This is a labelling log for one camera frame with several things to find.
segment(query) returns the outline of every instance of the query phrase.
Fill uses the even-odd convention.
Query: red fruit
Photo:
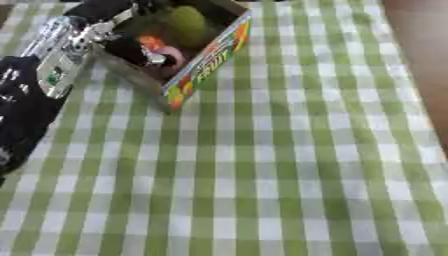
[[[191,75],[188,74],[184,77],[182,77],[182,79],[179,81],[179,88],[182,89],[188,82],[191,81]]]

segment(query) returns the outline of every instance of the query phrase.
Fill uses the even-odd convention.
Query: colorful box print
[[[251,13],[246,11],[195,59],[181,70],[163,89],[171,109],[178,109],[226,60],[249,38]]]

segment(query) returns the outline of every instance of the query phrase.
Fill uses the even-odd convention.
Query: gingham tablecloth
[[[0,255],[448,255],[448,170],[379,0],[247,3],[185,105],[93,63],[0,191]],[[17,53],[70,5],[17,5]]]

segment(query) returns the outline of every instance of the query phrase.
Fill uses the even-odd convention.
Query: pink toy fruit
[[[185,63],[185,57],[182,53],[172,46],[164,46],[156,49],[154,52],[167,57],[166,62],[160,67],[160,73],[163,78],[174,76]]]

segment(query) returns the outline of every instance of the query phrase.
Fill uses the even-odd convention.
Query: toy fruit
[[[155,51],[165,46],[165,43],[162,41],[162,39],[155,36],[141,36],[139,37],[139,41],[150,51]]]
[[[169,78],[175,75],[185,63],[185,57],[182,55],[182,53],[172,46],[164,46],[155,50],[154,52],[170,56],[172,59],[170,63],[167,63],[166,65],[162,65],[160,67],[160,73],[163,78]]]
[[[180,46],[194,48],[204,43],[206,20],[194,7],[175,8],[169,14],[167,22],[173,28],[172,36]]]

